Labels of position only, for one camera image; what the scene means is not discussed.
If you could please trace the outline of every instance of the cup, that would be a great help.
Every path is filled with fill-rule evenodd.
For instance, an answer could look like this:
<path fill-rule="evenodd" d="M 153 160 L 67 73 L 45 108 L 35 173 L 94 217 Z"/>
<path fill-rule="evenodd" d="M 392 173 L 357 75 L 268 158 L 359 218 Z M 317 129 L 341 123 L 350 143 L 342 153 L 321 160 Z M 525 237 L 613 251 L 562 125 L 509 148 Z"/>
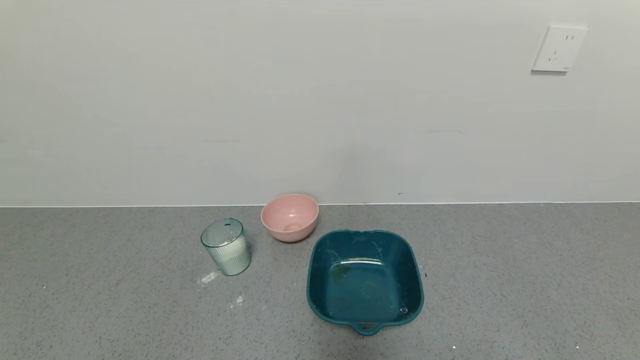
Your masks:
<path fill-rule="evenodd" d="M 251 263 L 244 227 L 234 218 L 218 220 L 207 226 L 200 241 L 224 275 L 240 274 Z"/>

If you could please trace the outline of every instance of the white powder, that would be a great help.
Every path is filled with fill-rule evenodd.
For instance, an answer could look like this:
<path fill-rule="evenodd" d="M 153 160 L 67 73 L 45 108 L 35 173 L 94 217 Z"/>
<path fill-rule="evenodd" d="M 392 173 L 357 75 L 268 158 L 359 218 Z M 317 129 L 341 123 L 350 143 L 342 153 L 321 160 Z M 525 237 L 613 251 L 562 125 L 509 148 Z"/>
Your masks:
<path fill-rule="evenodd" d="M 203 276 L 200 280 L 198 280 L 198 284 L 200 286 L 205 286 L 209 284 L 213 279 L 215 279 L 220 273 L 217 271 L 212 271 L 211 273 Z"/>

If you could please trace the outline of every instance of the gray speckled countertop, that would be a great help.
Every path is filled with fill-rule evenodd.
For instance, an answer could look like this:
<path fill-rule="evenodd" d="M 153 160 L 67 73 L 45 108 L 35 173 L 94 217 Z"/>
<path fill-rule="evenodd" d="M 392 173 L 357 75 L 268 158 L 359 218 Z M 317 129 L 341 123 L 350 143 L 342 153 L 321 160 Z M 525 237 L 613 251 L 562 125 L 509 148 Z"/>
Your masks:
<path fill-rule="evenodd" d="M 640 204 L 323 206 L 311 237 L 294 244 L 270 238 L 259 214 L 0 209 L 0 359 L 640 354 Z M 199 283 L 215 270 L 200 232 L 223 217 L 244 223 L 252 264 Z M 386 229 L 411 243 L 428 275 L 416 320 L 364 338 L 311 312 L 310 251 L 333 229 Z"/>

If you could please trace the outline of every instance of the bowl rim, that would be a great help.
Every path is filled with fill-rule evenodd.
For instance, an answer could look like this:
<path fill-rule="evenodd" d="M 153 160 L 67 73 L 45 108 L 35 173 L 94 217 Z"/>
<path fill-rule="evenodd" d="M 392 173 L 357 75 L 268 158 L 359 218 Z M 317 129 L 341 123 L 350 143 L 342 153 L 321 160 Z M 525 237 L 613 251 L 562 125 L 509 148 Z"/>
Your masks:
<path fill-rule="evenodd" d="M 280 230 L 275 230 L 270 228 L 269 226 L 267 226 L 267 224 L 264 223 L 264 210 L 267 208 L 267 206 L 269 206 L 272 202 L 284 198 L 284 197 L 289 197 L 292 195 L 297 195 L 297 196 L 302 196 L 302 197 L 306 197 L 308 199 L 311 199 L 311 201 L 314 202 L 314 204 L 316 205 L 316 215 L 314 216 L 314 219 L 311 220 L 311 222 L 309 222 L 308 224 L 305 224 L 303 227 L 301 227 L 300 229 L 296 229 L 296 230 L 290 230 L 290 231 L 280 231 Z M 262 207 L 262 211 L 260 211 L 260 221 L 262 222 L 262 225 L 264 227 L 267 228 L 267 230 L 269 231 L 273 231 L 274 233 L 279 233 L 279 234 L 291 234 L 291 233 L 295 233 L 297 231 L 300 231 L 302 229 L 306 229 L 309 225 L 312 225 L 313 223 L 316 222 L 316 220 L 318 219 L 318 215 L 320 214 L 320 205 L 318 205 L 318 201 L 316 201 L 314 198 L 312 198 L 309 195 L 305 195 L 303 193 L 286 193 L 284 195 L 280 195 L 274 199 L 272 199 L 271 201 L 267 202 L 263 207 Z"/>

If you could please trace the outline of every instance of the outlet cover plate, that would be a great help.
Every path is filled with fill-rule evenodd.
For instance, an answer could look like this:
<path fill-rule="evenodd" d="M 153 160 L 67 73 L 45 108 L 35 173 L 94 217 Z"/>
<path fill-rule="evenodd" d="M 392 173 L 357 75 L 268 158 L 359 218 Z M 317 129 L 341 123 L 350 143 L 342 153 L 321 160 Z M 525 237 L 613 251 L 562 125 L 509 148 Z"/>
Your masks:
<path fill-rule="evenodd" d="M 569 71 L 586 35 L 585 28 L 549 26 L 532 70 Z"/>

